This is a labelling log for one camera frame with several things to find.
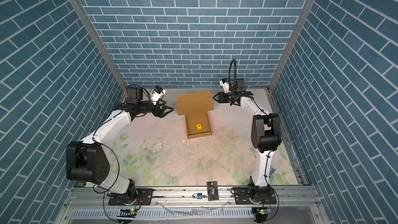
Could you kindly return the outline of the brown cardboard box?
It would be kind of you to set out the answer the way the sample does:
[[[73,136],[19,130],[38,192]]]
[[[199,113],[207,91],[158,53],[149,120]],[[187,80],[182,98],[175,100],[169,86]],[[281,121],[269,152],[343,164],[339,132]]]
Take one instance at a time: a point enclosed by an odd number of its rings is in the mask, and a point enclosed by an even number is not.
[[[183,94],[176,99],[177,114],[186,119],[188,139],[212,135],[208,112],[214,110],[214,102],[210,91]]]

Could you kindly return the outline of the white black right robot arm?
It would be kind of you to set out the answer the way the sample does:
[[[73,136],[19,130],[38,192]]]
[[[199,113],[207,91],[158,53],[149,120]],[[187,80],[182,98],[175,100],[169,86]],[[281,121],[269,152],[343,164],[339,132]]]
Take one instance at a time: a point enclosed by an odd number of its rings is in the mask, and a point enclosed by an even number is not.
[[[272,158],[282,143],[280,117],[257,102],[253,93],[246,90],[242,78],[236,80],[223,78],[220,85],[223,91],[213,96],[216,102],[240,106],[253,116],[251,142],[256,150],[255,170],[250,177],[247,191],[233,190],[233,195],[240,202],[249,200],[254,204],[275,204],[276,195],[270,185],[270,177]]]

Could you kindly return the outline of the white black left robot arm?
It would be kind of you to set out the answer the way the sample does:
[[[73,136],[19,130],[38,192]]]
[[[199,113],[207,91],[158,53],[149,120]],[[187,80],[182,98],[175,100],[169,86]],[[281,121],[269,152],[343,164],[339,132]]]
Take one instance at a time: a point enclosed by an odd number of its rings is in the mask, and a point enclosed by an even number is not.
[[[138,198],[135,182],[111,169],[104,148],[110,148],[119,131],[135,118],[148,113],[163,118],[171,113],[174,109],[163,100],[165,94],[166,90],[160,86],[153,87],[152,92],[138,85],[128,86],[124,102],[117,103],[102,124],[81,141],[68,144],[65,153],[66,177],[93,183],[110,197],[118,197],[122,205],[135,204]]]

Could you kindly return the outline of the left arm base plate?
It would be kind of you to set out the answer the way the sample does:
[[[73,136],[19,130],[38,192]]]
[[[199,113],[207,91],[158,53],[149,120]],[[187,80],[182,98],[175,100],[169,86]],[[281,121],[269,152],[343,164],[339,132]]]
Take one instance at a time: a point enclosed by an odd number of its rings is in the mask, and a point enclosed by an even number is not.
[[[108,205],[110,206],[142,206],[150,205],[152,201],[154,189],[152,188],[136,188],[133,198],[127,194],[108,193]]]

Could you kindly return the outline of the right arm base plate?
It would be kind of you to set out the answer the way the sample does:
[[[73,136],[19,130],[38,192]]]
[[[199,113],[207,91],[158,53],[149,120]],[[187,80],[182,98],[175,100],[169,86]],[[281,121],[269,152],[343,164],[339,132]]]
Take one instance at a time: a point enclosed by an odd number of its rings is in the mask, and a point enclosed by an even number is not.
[[[264,187],[264,190],[261,190],[260,192],[256,189],[254,192],[250,192],[247,187],[232,187],[230,192],[234,197],[236,205],[277,204],[276,193],[272,187]]]

